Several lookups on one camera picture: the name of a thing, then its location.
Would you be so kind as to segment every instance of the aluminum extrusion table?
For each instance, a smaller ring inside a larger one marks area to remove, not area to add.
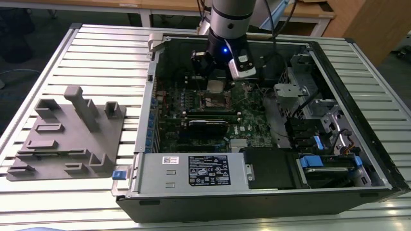
[[[138,224],[119,208],[106,179],[10,182],[9,167],[27,138],[39,99],[63,97],[69,85],[83,87],[95,104],[118,101],[127,106],[117,164],[130,165],[147,68],[147,40],[153,32],[194,30],[123,26],[74,26],[0,138],[0,230],[50,227],[63,230],[161,228],[162,230],[411,230],[411,194],[382,203],[365,204],[338,215],[229,220],[195,223]],[[411,112],[388,85],[357,44],[342,38],[281,36],[316,40],[329,56],[398,169],[411,181]],[[121,181],[118,189],[127,188]]]

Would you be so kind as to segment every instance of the cable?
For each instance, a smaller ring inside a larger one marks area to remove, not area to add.
[[[272,39],[273,39],[273,47],[274,47],[273,53],[269,54],[269,55],[266,55],[266,57],[265,57],[265,64],[272,60],[272,58],[274,57],[274,55],[281,56],[281,58],[282,58],[282,60],[284,60],[284,62],[285,62],[286,73],[288,73],[288,75],[289,75],[289,70],[288,70],[289,64],[288,64],[288,60],[286,60],[286,58],[282,56],[282,54],[277,52],[277,41],[276,41],[276,38],[277,38],[278,34],[276,34],[274,20],[273,20],[273,16],[272,16],[270,4],[269,4],[268,0],[265,0],[265,5],[266,5],[268,13],[269,13],[269,18],[270,18],[272,35],[273,35]],[[292,19],[292,16],[293,16],[293,13],[294,13],[294,9],[296,9],[296,7],[293,7],[292,14],[290,14],[290,16],[289,16],[289,18],[288,18],[286,23],[288,23],[288,22],[290,21],[290,19]]]
[[[15,70],[9,70],[9,71],[3,71],[0,72],[0,75],[14,72],[14,71],[31,71],[31,72],[37,72],[39,75],[42,74],[42,72],[39,72],[38,70],[33,70],[33,69],[15,69]]]
[[[273,21],[273,16],[272,16],[272,9],[270,9],[270,5],[269,5],[268,0],[265,0],[265,4],[266,4],[266,9],[268,9],[269,18],[270,18],[274,52],[277,52],[277,47],[276,47],[276,28],[274,28],[274,21]]]
[[[336,140],[334,140],[333,145],[332,145],[332,148],[330,148],[330,155],[333,155],[333,153],[334,153],[336,145],[337,145],[337,142],[340,141],[340,136],[341,136],[341,134],[342,134],[345,131],[349,131],[349,129],[344,128],[344,129],[340,131],[340,133],[337,134]]]
[[[344,153],[345,155],[349,154],[350,150],[354,148],[354,145],[356,145],[354,140],[352,139],[350,136],[348,136],[348,139],[349,139],[349,141],[352,142],[352,144],[350,144],[350,146],[348,147],[348,149],[345,150],[345,153]]]
[[[269,125],[269,127],[270,127],[270,131],[273,131],[277,135],[280,135],[280,136],[286,137],[286,138],[289,138],[289,139],[290,139],[290,137],[289,137],[289,136],[282,135],[281,133],[278,133],[278,132],[277,132],[277,130],[274,130],[274,129],[272,128],[272,124],[268,124],[268,125]]]
[[[202,13],[202,8],[201,8],[201,0],[198,0],[198,7],[199,7],[199,13],[201,13],[201,21],[203,21],[203,13]]]
[[[284,26],[281,27],[281,29],[277,31],[277,33],[276,33],[276,35],[274,35],[276,38],[277,38],[277,36],[282,33],[282,31],[284,31],[284,29],[285,29],[288,23],[289,23],[290,20],[292,20],[292,17],[293,17],[293,15],[294,15],[294,11],[296,11],[296,8],[297,8],[297,3],[298,3],[298,1],[300,1],[300,0],[294,0],[294,5],[293,5],[293,8],[292,8],[292,12],[290,12],[289,18],[286,19],[286,22],[285,22]]]
[[[302,105],[300,105],[298,108],[296,109],[294,113],[292,114],[292,118],[296,116],[297,112],[308,106],[308,104],[314,100],[316,96],[318,96],[320,93],[321,93],[320,90],[317,90],[316,93],[310,95],[306,102]]]

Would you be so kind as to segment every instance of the barcode sticker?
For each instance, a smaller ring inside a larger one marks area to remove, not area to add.
[[[163,157],[163,164],[165,165],[178,165],[179,164],[179,157],[178,156],[165,156]]]
[[[121,3],[119,5],[121,6],[127,6],[127,7],[138,7],[138,4],[123,4],[123,3]]]

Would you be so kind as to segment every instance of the metal bracket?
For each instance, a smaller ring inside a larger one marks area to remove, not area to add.
[[[157,46],[163,43],[163,33],[153,33],[149,36],[149,50],[151,52],[157,51]]]

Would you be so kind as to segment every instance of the wooden desk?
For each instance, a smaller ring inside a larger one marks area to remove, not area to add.
[[[199,16],[197,0],[0,0],[0,6],[50,10],[139,13],[143,27],[153,27],[151,15]],[[281,21],[290,15],[292,5]],[[316,24],[312,36],[321,37],[334,12],[325,12],[317,3],[298,2],[292,22]]]

